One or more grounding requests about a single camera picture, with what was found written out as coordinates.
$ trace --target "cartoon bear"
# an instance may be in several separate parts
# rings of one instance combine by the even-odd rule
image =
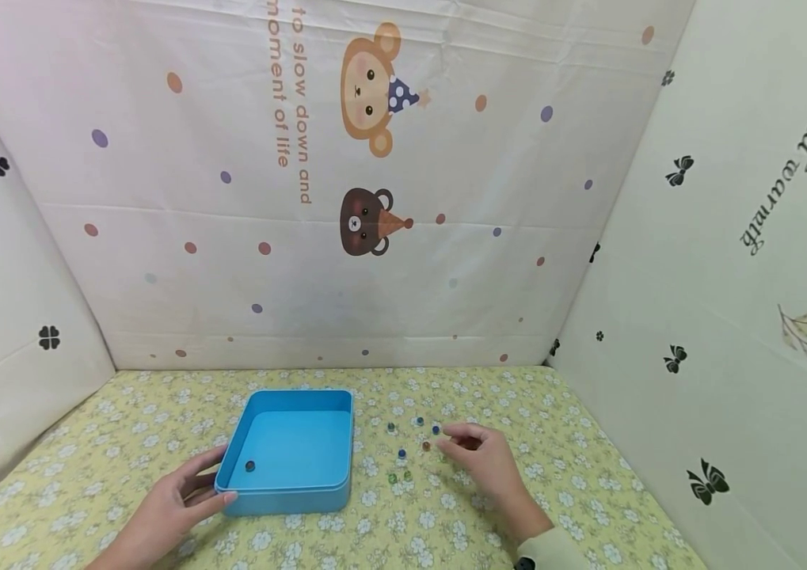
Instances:
[[[381,202],[386,199],[387,205]],[[350,256],[374,253],[383,256],[390,247],[387,236],[401,228],[413,227],[413,218],[403,221],[390,213],[394,197],[386,188],[369,192],[366,188],[352,188],[343,197],[341,205],[341,240]]]
[[[357,37],[349,42],[341,71],[343,125],[354,139],[368,140],[368,148],[378,158],[393,149],[394,139],[387,124],[394,113],[411,105],[425,107],[428,91],[413,93],[394,74],[392,61],[401,50],[401,31],[385,22],[378,26],[375,39]]]

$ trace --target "table surface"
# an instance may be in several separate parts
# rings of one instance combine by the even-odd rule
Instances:
[[[217,515],[159,568],[511,568],[515,546],[488,500],[421,449],[453,420],[505,433],[536,502],[591,568],[705,568],[557,373],[497,367],[120,372],[0,484],[0,569],[83,568],[159,476],[227,442],[254,390],[326,386],[355,397],[347,507]]]

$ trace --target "person's left hand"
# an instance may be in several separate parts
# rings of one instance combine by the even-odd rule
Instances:
[[[178,546],[200,521],[216,515],[238,497],[216,494],[216,472],[199,475],[223,460],[226,446],[190,458],[147,493],[112,544],[87,570],[145,570]]]

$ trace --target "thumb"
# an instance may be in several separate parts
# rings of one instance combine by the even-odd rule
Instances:
[[[458,463],[462,467],[469,465],[471,455],[474,453],[453,443],[450,439],[445,438],[439,438],[437,442],[435,442],[435,447],[441,450],[441,454],[446,455],[453,462]]]
[[[209,519],[213,515],[216,515],[217,512],[227,508],[227,506],[233,503],[237,498],[238,494],[235,491],[222,492],[217,494],[217,496],[206,499],[203,503],[195,504],[185,510],[188,512],[188,518],[191,520],[192,526],[195,526],[195,524],[200,521]]]

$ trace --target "sleeve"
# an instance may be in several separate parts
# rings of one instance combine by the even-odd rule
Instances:
[[[588,570],[575,542],[560,528],[525,541],[517,548],[515,570]]]

